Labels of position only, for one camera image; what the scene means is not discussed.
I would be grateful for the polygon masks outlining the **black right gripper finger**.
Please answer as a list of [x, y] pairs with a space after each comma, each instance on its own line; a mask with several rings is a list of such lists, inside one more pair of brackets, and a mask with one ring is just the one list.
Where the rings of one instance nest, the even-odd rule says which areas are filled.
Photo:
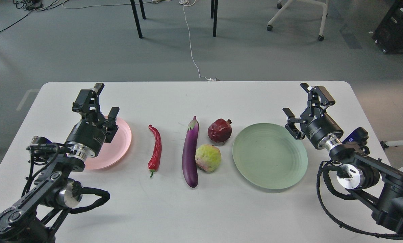
[[300, 86], [308, 94], [308, 109], [311, 112], [326, 112], [326, 109], [335, 105], [336, 101], [323, 86], [309, 86], [307, 83], [300, 83]]
[[305, 124], [305, 120], [302, 118], [296, 118], [293, 112], [289, 108], [283, 108], [283, 112], [287, 116], [287, 123], [285, 128], [289, 131], [289, 133], [294, 137], [296, 140], [302, 140], [305, 138], [305, 134], [303, 131], [297, 129], [295, 123]]

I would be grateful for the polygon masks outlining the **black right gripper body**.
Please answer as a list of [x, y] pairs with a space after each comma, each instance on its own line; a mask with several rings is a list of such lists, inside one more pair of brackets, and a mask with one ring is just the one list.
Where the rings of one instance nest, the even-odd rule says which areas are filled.
[[309, 111], [304, 111], [298, 118], [305, 120], [305, 124], [295, 123], [297, 129], [303, 131], [314, 148], [321, 150], [326, 148], [326, 143], [330, 139], [339, 139], [344, 134], [339, 125], [325, 112], [315, 111], [311, 115]]

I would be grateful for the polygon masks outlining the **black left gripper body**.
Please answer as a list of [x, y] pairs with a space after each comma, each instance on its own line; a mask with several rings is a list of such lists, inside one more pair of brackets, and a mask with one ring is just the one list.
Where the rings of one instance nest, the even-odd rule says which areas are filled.
[[105, 142], [105, 117], [99, 112], [78, 112], [81, 120], [73, 127], [65, 145], [72, 157], [94, 158]]

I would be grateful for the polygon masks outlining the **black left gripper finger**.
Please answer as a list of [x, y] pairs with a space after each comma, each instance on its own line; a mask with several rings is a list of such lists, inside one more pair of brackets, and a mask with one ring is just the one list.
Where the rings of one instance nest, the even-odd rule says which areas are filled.
[[119, 107], [112, 107], [108, 117], [105, 120], [105, 142], [111, 143], [115, 137], [119, 126], [117, 125], [117, 115], [120, 111]]
[[91, 89], [81, 89], [73, 102], [73, 112], [99, 112], [99, 95], [104, 86], [103, 83], [96, 83]]

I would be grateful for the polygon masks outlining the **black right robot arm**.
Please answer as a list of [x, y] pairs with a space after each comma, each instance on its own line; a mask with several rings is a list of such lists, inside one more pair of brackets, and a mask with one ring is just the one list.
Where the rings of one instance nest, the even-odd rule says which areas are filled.
[[[283, 108], [287, 116], [285, 128], [296, 140], [306, 137], [315, 149], [329, 153], [330, 160], [320, 163], [316, 175], [316, 193], [325, 214], [339, 227], [354, 233], [403, 240], [403, 172], [369, 156], [369, 137], [364, 128], [358, 127], [340, 140], [344, 132], [326, 111], [335, 104], [333, 97], [323, 86], [300, 86], [308, 95], [307, 107], [298, 117]], [[321, 180], [335, 197], [363, 203], [371, 210], [375, 223], [392, 233], [363, 231], [334, 217], [322, 201]]]

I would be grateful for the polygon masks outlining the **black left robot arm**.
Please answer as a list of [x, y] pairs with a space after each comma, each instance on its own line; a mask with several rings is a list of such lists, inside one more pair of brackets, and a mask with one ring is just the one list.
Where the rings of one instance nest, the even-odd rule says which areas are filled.
[[30, 172], [21, 198], [0, 213], [0, 243], [54, 243], [56, 231], [69, 214], [78, 214], [107, 203], [107, 191], [84, 187], [70, 178], [82, 172], [87, 158], [98, 156], [112, 142], [119, 127], [118, 107], [109, 115], [100, 111], [104, 84], [82, 89], [72, 111], [81, 115], [65, 143], [34, 137], [27, 147]]

